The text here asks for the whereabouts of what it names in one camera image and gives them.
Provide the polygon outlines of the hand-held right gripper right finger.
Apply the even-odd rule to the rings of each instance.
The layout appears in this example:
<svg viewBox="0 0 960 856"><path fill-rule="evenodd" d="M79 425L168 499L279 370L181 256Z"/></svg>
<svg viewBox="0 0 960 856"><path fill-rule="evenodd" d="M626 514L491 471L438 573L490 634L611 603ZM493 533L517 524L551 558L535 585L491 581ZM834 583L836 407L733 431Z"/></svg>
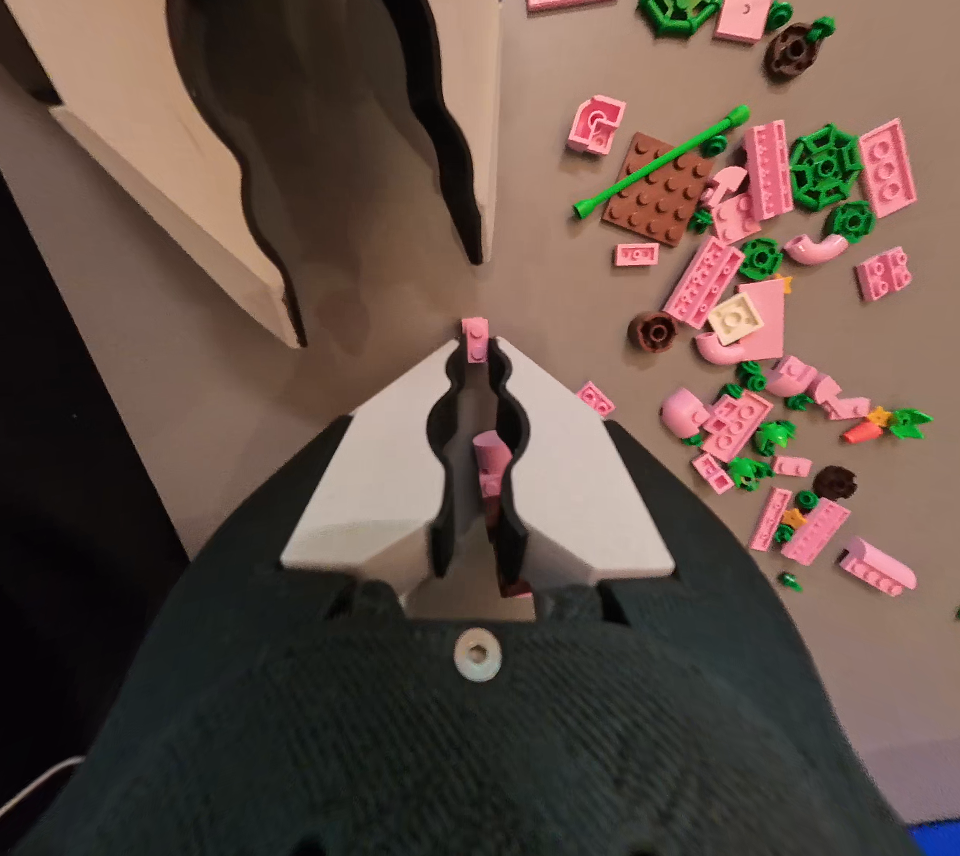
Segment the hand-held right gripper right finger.
<svg viewBox="0 0 960 856"><path fill-rule="evenodd" d="M671 575L616 426L504 338L488 351L495 430L510 451L491 532L501 581L546 591Z"/></svg>

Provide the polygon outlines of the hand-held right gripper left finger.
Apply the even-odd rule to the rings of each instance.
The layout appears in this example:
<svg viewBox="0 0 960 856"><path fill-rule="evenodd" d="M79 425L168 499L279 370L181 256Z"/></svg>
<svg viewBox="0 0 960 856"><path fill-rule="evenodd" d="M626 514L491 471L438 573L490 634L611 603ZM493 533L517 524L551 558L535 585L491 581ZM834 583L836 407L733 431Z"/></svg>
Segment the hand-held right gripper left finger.
<svg viewBox="0 0 960 856"><path fill-rule="evenodd" d="M356 408L281 553L285 569L380 581L399 596L450 567L466 349L452 339Z"/></svg>

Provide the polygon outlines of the pink brown brick assembly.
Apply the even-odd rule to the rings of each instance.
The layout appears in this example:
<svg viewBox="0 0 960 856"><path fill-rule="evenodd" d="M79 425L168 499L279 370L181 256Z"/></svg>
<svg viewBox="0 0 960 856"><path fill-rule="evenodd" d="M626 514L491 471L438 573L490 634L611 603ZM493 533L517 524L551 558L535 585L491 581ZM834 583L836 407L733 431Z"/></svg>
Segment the pink brown brick assembly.
<svg viewBox="0 0 960 856"><path fill-rule="evenodd" d="M506 442L500 439L496 430L486 430L473 440L481 502L485 514L486 535L494 554L494 567L499 592L502 598L533 599L531 586L519 580L510 583L503 576L496 550L495 529L500 515L502 480L512 453Z"/></svg>

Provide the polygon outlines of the pile of pink toy bricks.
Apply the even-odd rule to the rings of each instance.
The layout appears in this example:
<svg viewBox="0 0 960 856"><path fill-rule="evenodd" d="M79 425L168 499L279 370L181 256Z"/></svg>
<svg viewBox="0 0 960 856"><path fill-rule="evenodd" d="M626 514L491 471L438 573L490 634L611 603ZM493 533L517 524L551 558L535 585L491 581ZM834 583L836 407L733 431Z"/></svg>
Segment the pile of pink toy bricks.
<svg viewBox="0 0 960 856"><path fill-rule="evenodd" d="M772 82L790 82L809 70L835 32L827 15L793 22L791 4L781 0L638 0L638 9L657 36L688 38L713 17L713 35L721 41L753 45L770 35L763 70ZM670 433L696 449L691 466L715 493L755 490L770 476L809 476L810 460L784 454L796 425L769 419L774 397L791 411L815 406L852 426L875 408L870 398L844 396L827 373L785 353L790 279L781 266L785 258L806 267L830 263L871 234L878 220L917 201L903 132L895 118L861 135L828 123L789 140L785 121L774 119L750 127L746 122L697 151L714 167L687 229L705 238L661 312L678 328L696 330L693 343L702 359L735 366L736 378L710 406L680 388L666 397L659 415ZM635 133L618 180L674 147ZM654 265L663 245L642 238L619 245L614 264ZM707 314L741 292L754 301L765 326L720 346ZM883 437L921 440L932 420L909 407L891 412Z"/></svg>

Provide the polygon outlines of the brown round toy brick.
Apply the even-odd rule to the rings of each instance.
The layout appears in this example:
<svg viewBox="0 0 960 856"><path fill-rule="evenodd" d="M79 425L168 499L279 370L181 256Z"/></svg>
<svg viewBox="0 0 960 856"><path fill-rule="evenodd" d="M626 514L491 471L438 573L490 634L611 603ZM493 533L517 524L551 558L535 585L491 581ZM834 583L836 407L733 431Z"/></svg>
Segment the brown round toy brick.
<svg viewBox="0 0 960 856"><path fill-rule="evenodd" d="M677 339L678 323L666 312L643 312L634 316L627 339L637 350L659 354L668 351Z"/></svg>

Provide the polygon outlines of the cream square toy plate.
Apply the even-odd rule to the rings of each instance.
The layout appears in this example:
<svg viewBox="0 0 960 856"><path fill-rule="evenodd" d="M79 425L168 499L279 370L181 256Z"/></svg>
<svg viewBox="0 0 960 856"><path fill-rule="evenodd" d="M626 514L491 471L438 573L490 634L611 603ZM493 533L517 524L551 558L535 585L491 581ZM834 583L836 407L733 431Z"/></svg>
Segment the cream square toy plate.
<svg viewBox="0 0 960 856"><path fill-rule="evenodd" d="M720 346L731 346L765 326L761 311L747 293L737 293L718 303L706 321Z"/></svg>

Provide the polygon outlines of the green toy rod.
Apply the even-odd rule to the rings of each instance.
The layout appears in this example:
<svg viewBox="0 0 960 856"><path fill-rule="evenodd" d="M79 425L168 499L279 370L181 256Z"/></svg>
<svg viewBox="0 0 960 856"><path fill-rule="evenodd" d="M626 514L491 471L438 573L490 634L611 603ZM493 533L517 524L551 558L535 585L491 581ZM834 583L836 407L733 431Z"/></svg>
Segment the green toy rod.
<svg viewBox="0 0 960 856"><path fill-rule="evenodd" d="M689 140L678 144L672 150L652 159L649 163L635 170L628 176L619 179L611 186L605 188L595 196L581 199L572 205L573 217L578 220L586 219L592 215L594 210L601 204L608 202L612 197L622 190L632 186L642 178L651 175L655 171L665 167L668 163L677 160L679 157L689 154L693 151L701 150L707 143L711 143L716 137L726 135L730 130L744 125L751 118L752 111L750 106L735 106L725 117L714 123L709 128L702 130Z"/></svg>

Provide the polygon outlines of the brown square toy plate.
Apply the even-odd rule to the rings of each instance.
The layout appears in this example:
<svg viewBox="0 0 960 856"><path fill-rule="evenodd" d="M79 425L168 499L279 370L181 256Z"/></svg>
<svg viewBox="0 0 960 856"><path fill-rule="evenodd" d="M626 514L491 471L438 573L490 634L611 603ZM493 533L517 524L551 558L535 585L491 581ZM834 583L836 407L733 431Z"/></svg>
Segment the brown square toy plate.
<svg viewBox="0 0 960 856"><path fill-rule="evenodd" d="M714 160L686 152L621 189L606 202L602 220L675 248L687 231Z"/></svg>

